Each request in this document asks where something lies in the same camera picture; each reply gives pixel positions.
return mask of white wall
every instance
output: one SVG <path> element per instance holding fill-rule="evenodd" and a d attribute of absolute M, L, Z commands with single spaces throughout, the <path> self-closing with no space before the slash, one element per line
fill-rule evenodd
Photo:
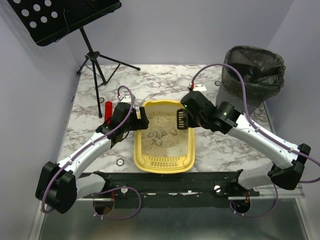
<path fill-rule="evenodd" d="M 268 101 L 276 133 L 311 146 L 320 160 L 320 1 L 295 0 L 269 45 L 286 65 L 284 88 Z M 303 180 L 319 177 L 320 169 L 306 163 Z M 306 200 L 320 239 L 320 184 L 305 184 Z"/>
<path fill-rule="evenodd" d="M 267 48 L 293 1 L 121 0 L 84 29 L 95 51 L 131 64 L 222 62 L 235 45 Z M 84 61 L 80 31 L 66 40 Z"/>
<path fill-rule="evenodd" d="M 28 239 L 42 166 L 56 161 L 78 76 L 62 40 L 37 46 L 0 4 L 0 239 Z"/>

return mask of music stand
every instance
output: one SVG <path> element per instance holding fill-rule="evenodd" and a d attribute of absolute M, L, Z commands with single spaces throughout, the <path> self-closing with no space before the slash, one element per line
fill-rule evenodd
<path fill-rule="evenodd" d="M 7 0 L 18 15 L 30 36 L 38 46 L 47 46 L 57 42 L 75 30 L 80 30 L 89 52 L 85 55 L 85 61 L 77 71 L 80 74 L 83 67 L 90 60 L 99 118 L 102 118 L 99 87 L 107 85 L 120 65 L 140 70 L 139 67 L 118 61 L 94 51 L 84 30 L 84 26 L 109 13 L 119 9 L 122 4 L 119 0 Z M 117 67 L 106 81 L 97 58 L 118 63 Z M 98 85 L 97 73 L 102 79 Z"/>

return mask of black tripod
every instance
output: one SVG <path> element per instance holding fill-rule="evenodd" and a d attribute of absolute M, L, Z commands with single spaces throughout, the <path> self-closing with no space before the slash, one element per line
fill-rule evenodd
<path fill-rule="evenodd" d="M 80 27 L 80 32 L 82 34 L 82 37 L 85 41 L 86 46 L 89 49 L 89 52 L 85 55 L 85 61 L 84 63 L 81 65 L 80 69 L 76 72 L 77 74 L 81 74 L 82 69 L 86 66 L 87 62 L 90 60 L 92 62 L 92 71 L 93 71 L 93 77 L 94 77 L 94 86 L 95 86 L 95 94 L 96 94 L 96 101 L 97 101 L 97 105 L 98 105 L 98 112 L 99 112 L 99 118 L 102 118 L 102 112 L 101 112 L 101 106 L 100 106 L 100 97 L 99 97 L 99 90 L 98 88 L 101 87 L 102 85 L 107 85 L 108 82 L 110 81 L 110 79 L 113 77 L 113 75 L 115 74 L 115 72 L 118 70 L 118 68 L 120 67 L 120 65 L 125 65 L 128 66 L 130 68 L 133 69 L 137 69 L 138 71 L 140 71 L 140 67 L 136 67 L 136 66 L 132 66 L 130 64 L 124 63 L 122 61 L 118 61 L 115 60 L 113 58 L 101 55 L 100 52 L 98 51 L 94 51 L 91 47 L 91 44 L 89 42 L 89 39 L 86 35 L 86 32 L 84 30 L 84 27 Z M 115 70 L 113 71 L 113 73 L 110 75 L 109 79 L 106 81 L 105 76 L 100 68 L 100 65 L 98 63 L 97 58 L 101 57 L 103 59 L 107 59 L 110 61 L 113 61 L 115 63 L 118 63 L 118 66 L 115 68 Z M 102 79 L 102 83 L 100 85 L 98 85 L 98 81 L 97 81 L 97 74 L 96 74 L 96 68 L 98 69 L 99 75 Z"/>

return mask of yellow litter box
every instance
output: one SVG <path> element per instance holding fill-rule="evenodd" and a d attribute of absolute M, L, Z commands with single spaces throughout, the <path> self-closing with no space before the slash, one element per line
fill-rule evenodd
<path fill-rule="evenodd" d="M 176 114 L 178 109 L 183 108 L 183 105 L 176 100 L 148 100 L 142 106 L 145 108 L 147 116 L 154 112 Z M 134 163 L 143 171 L 157 174 L 176 174 L 188 171 L 195 163 L 196 143 L 195 130 L 188 128 L 186 131 L 187 141 L 185 142 L 186 146 L 184 146 L 187 147 L 187 150 L 184 151 L 186 155 L 163 157 L 143 154 L 142 131 L 136 131 L 134 137 Z"/>

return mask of marble table top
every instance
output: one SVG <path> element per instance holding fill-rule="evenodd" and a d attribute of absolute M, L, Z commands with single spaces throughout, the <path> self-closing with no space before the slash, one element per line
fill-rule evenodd
<path fill-rule="evenodd" d="M 187 87 L 198 70 L 203 65 L 139 65 L 141 71 L 120 66 L 107 86 L 99 88 L 100 97 L 112 101 L 113 106 L 118 102 L 116 90 L 125 85 L 136 97 L 135 106 L 141 106 L 146 100 L 171 99 L 180 100 L 186 93 Z M 106 77 L 116 68 L 116 65 L 102 66 Z M 221 80 L 221 67 L 206 69 L 197 78 L 207 88 L 206 97 L 214 104 L 219 87 L 215 81 Z M 256 109 L 252 119 L 266 129 L 270 129 L 266 111 L 263 106 Z M 83 69 L 75 95 L 72 112 L 68 122 L 60 159 L 64 159 L 81 147 L 104 122 L 104 117 L 98 117 L 98 107 L 93 73 L 87 67 Z M 190 172 L 236 171 L 253 169 L 270 162 L 261 153 L 246 143 L 224 135 L 220 132 L 196 128 L 195 164 Z M 140 173 L 134 163 L 134 132 L 112 149 L 97 158 L 86 172 L 101 171 L 106 173 Z M 117 160 L 123 159 L 124 165 L 118 166 Z"/>

